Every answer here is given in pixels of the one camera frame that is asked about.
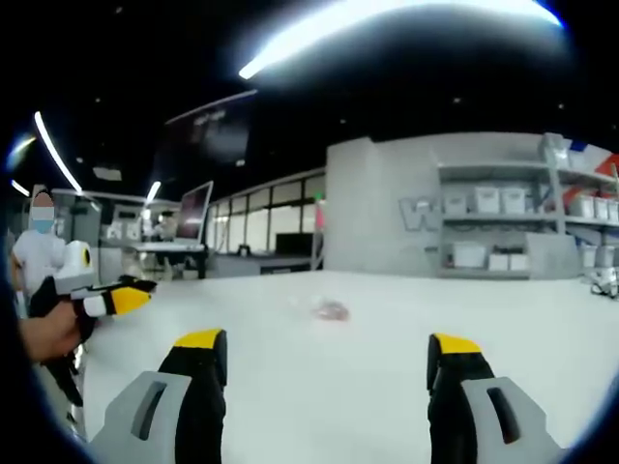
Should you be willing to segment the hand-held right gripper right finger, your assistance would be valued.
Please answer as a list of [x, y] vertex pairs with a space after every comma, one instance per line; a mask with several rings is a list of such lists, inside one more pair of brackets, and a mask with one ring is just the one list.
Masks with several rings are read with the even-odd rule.
[[495, 376], [471, 340], [429, 336], [427, 392], [433, 463], [558, 463], [566, 454], [545, 411], [512, 379]]

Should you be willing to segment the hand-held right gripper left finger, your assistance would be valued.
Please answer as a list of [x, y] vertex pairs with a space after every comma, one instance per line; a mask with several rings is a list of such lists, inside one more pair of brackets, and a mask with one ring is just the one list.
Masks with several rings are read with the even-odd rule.
[[144, 371], [107, 406], [90, 442], [98, 463], [220, 463], [226, 414], [227, 333], [177, 339], [156, 371]]

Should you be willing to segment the person's left hand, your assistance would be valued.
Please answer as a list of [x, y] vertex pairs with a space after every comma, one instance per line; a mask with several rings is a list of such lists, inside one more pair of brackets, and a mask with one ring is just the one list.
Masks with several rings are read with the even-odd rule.
[[33, 363], [61, 358], [81, 343], [74, 303], [70, 301], [61, 301], [44, 317], [20, 319], [18, 327]]

